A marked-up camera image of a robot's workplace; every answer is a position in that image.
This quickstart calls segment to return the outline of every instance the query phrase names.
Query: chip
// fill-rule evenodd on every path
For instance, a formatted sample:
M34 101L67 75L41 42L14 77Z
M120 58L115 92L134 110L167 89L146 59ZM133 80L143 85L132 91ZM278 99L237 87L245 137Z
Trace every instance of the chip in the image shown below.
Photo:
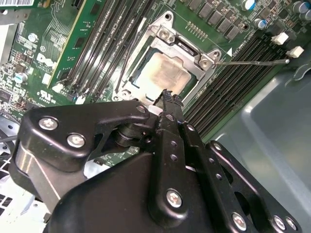
M232 29L228 31L228 33L226 34L226 37L229 40L233 40L239 34L239 32L240 30L237 27L233 27Z
M91 15L97 15L97 13L99 12L99 9L100 9L100 5L98 3L95 3L92 7L92 10L90 12Z
M86 39L84 37L79 37L74 45L75 48L80 48Z
M11 98L11 94L0 89L0 100L4 102L9 102Z
M233 11L232 11L232 10L229 10L229 11L227 12L227 14L225 15L225 17L226 17L227 19L230 19L232 15L233 15Z
M202 10L199 13L199 16L201 18L206 18L207 16L209 16L209 14L212 12L213 8L206 3L205 6L202 8Z
M297 23L295 26L293 26L293 30L295 32L299 32L301 28L302 28L302 25L300 23Z
M230 25L231 25L230 21L225 18L224 21L219 25L217 30L220 31L221 33L225 33L230 27Z
M189 4L189 8L193 11L199 8L200 4L202 3L202 0L192 0Z
M260 16L263 18L263 19L267 19L270 15L270 10L265 8L261 11L260 13Z
M268 7L272 9L275 5L276 5L276 2L272 0L271 3L268 5Z
M220 2L220 3L218 4L217 8L216 8L217 11L221 12L224 6L225 6L225 4L222 3L222 2Z
M280 18L286 18L288 16L287 10L283 9L278 16L280 16Z
M234 21L234 25L238 27L241 22L242 22L242 19L237 18L237 20Z
M23 67L20 64L15 65L15 73L23 73L25 72L26 67Z
M222 18L222 15L218 11L215 11L212 17L209 19L208 23L210 25L216 25L220 21L221 18Z

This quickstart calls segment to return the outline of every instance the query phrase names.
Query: silver screw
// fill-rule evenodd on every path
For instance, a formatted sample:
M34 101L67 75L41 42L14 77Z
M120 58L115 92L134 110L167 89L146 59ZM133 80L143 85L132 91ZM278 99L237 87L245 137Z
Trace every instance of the silver screw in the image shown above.
M159 35L164 40L166 40L170 37L170 33L167 30L161 30Z
M294 222L290 218L287 217L286 221L287 221L288 225L290 225L290 227L294 229L294 231L297 231L296 225L294 224Z
M242 218L241 215L238 213L233 213L232 214L232 219L235 223L235 225L241 230L241 231L246 231L246 222Z
M75 148L80 148L84 146L86 143L84 138L81 135L78 134L71 134L67 137L67 142L70 146Z
M192 125L187 125L188 129L190 129L191 131L194 131L194 127Z
M39 126L44 130L55 130L58 126L58 123L52 118L42 118L39 120Z
M276 222L277 226L281 230L285 230L286 229L284 222L278 216L274 216L274 222Z
M166 118L170 121L174 121L174 117L171 114L166 114Z
M143 106L141 106L141 105L137 106L136 108L137 108L137 110L140 111L141 113L145 113L145 112L146 112L146 109L145 109Z
M217 149L217 150L222 150L221 146L217 143L214 143L214 147Z
M181 196L174 190L169 190L166 193L166 199L174 208L179 208L182 204Z

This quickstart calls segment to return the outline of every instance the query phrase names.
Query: electronic component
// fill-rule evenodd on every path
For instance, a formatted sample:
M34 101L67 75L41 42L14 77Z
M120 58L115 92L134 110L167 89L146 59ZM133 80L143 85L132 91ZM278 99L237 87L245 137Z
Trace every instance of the electronic component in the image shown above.
M25 60L26 63L31 64L32 61L33 61L32 58L26 57L26 60Z
M224 6L225 6L225 4L221 1L221 2L218 4L217 8L216 8L217 11L221 12Z
M17 83L17 84L22 84L22 83L25 83L28 79L28 76L27 74L25 73L18 73L14 76L14 81Z
M38 36L35 33L30 33L28 35L28 40L32 43L37 43L38 42Z
M17 25L0 25L0 64L9 61Z
M208 20L208 23L210 25L216 25L217 23L219 23L221 18L222 18L222 15L218 11L215 11L213 15L210 17L210 19Z
M234 24L235 26L237 26L237 27L238 27L238 26L239 26L239 24L240 24L241 22L242 22L242 19L241 19L241 18L237 18L237 19L234 21L234 23L233 23L233 24Z
M155 101L165 88L172 90L174 94L180 94L190 79L191 75L183 68L180 59L172 59L156 52L145 64L134 84L140 87L140 91L148 99Z
M271 3L268 5L268 7L272 9L275 5L276 5L276 2L272 0Z
M299 18L303 21L311 21L311 10L308 10L306 13L304 14L300 14Z
M277 36L273 36L271 41L277 45L283 45L287 39L288 35L286 33L280 33Z
M229 40L233 40L238 34L240 30L237 27L231 28L227 34L225 35Z
M228 19L224 19L222 21L222 23L219 25L219 27L217 28L218 31L220 31L221 33L225 33L228 28L230 27L231 23Z
M243 0L241 3L241 8L243 11L251 11L255 8L255 0Z
M232 10L229 10L229 11L227 12L227 14L225 15L225 17L226 17L227 19L230 19L231 16L233 16L233 11L232 11Z
M285 31L285 26L280 21L273 23L268 28L268 32L270 32L272 35L278 35L284 31Z
M304 14L306 13L310 8L310 3L303 2L303 1L297 1L293 4L293 12L296 14Z
M208 3L206 3L202 8L202 10L200 11L199 16L201 18L206 18L207 16L209 16L212 10L213 8Z
M286 18L288 16L287 10L285 10L285 9L281 10L281 12L278 14L278 16L280 18Z
M261 18L257 18L254 21L254 26L260 30L263 30L267 26L267 21Z
M263 19L267 19L270 15L270 10L267 9L267 8L264 8L261 13L260 13L260 16L263 18Z
M20 65L20 64L16 64L15 65L15 73L23 73L25 72L26 67Z
M11 98L11 94L0 89L0 100L3 102L9 102Z
M196 9L199 8L200 4L202 3L202 0L191 0L191 2L189 3L188 7L195 11Z
M286 54L292 58L298 58L302 53L304 49L300 46L297 46L293 48L292 50L288 51Z

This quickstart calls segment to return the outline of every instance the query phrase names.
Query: cable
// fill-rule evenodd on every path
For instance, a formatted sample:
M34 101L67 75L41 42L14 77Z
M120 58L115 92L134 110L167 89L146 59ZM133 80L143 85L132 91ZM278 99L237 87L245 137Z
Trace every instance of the cable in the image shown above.
M289 62L290 62L289 59L282 59L282 60L275 60L275 61L271 61L271 62L259 62L259 61L216 62L216 65L221 65L221 66L238 66L238 65L275 66L275 65L288 64Z
M0 138L0 143L12 142L12 141L15 141L15 140L17 140L17 135L15 135L15 136L8 136L8 137L5 137L5 138Z

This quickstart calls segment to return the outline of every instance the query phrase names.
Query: small hole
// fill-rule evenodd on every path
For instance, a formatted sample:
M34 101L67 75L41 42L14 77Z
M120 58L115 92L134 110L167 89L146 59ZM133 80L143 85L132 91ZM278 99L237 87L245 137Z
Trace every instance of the small hole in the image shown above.
M223 177L222 177L221 175L219 175L219 174L216 174L216 177L217 177L217 179L220 180L220 181L223 179Z
M146 138L145 138L145 142L146 142L146 143L150 143L151 140L152 140L152 137L151 137L151 136L146 136Z
M165 15L165 19L166 19L167 21L170 21L170 20L172 19L172 16L171 16L170 14L166 14L166 15Z
M173 161L177 161L177 156L176 155L174 155L174 154L171 154L171 159L173 160Z
M166 114L166 118L170 121L174 121L174 117L171 114Z
M176 143L175 141L171 141L171 145L172 145L173 147L177 147L177 143Z

